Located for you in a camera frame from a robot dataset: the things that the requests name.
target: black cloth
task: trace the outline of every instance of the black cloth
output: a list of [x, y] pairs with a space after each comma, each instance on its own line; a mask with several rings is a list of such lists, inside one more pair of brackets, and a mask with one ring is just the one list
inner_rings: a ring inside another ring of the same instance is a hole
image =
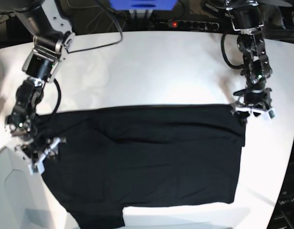
[[126, 206], [234, 200], [245, 127], [229, 105], [68, 112], [49, 129], [67, 144], [42, 177], [81, 229], [124, 226]]

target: white table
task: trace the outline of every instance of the white table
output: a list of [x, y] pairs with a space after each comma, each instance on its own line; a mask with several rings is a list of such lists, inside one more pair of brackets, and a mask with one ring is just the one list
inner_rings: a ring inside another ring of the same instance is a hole
[[[117, 39], [118, 34], [112, 33], [80, 36], [72, 49]], [[220, 34], [200, 32], [127, 32], [119, 45], [70, 54], [56, 77], [63, 96], [58, 111], [144, 104], [229, 104], [232, 93], [244, 88], [245, 79], [223, 61], [220, 39]], [[271, 122], [249, 118], [234, 203], [128, 207], [124, 209], [126, 226], [187, 224], [187, 228], [199, 228], [197, 223], [208, 223], [213, 229], [267, 227], [294, 138], [294, 44], [267, 40], [266, 46], [273, 68], [267, 86], [273, 90], [277, 117]], [[11, 112], [15, 91], [26, 77], [21, 68], [31, 48], [31, 44], [24, 44], [0, 50], [5, 71], [0, 122]], [[236, 36], [227, 37], [226, 51], [231, 62], [242, 61]], [[53, 84], [46, 85], [44, 94], [38, 105], [40, 114], [50, 113], [57, 99]], [[65, 211], [47, 189], [45, 193], [49, 208], [56, 212], [54, 223], [65, 226], [65, 217], [61, 217]]]

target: white tabletop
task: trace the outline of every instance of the white tabletop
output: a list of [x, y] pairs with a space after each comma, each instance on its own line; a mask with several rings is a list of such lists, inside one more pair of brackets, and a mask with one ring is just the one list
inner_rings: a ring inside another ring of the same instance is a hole
[[[241, 63], [236, 36], [227, 36], [226, 51]], [[73, 50], [105, 44], [118, 34], [76, 37]], [[57, 74], [62, 89], [59, 112], [144, 104], [229, 104], [243, 89], [240, 71], [223, 61], [220, 34], [201, 32], [127, 32], [115, 46], [70, 54]], [[22, 65], [32, 44], [0, 50], [5, 77], [0, 122], [11, 112], [15, 91], [25, 79]], [[246, 146], [232, 204], [212, 203], [171, 208], [124, 209], [126, 226], [160, 226], [208, 222], [213, 228], [265, 229], [277, 201], [294, 138], [294, 44], [266, 41], [273, 68], [267, 86], [277, 117], [249, 118]], [[46, 85], [40, 114], [56, 103], [53, 84]]]

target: black t-shirt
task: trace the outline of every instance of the black t-shirt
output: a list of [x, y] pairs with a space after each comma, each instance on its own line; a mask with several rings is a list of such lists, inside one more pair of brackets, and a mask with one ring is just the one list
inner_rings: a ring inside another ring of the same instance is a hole
[[126, 206], [232, 203], [245, 127], [229, 105], [137, 106], [57, 114], [45, 136], [67, 140], [50, 191], [81, 229], [111, 229]]

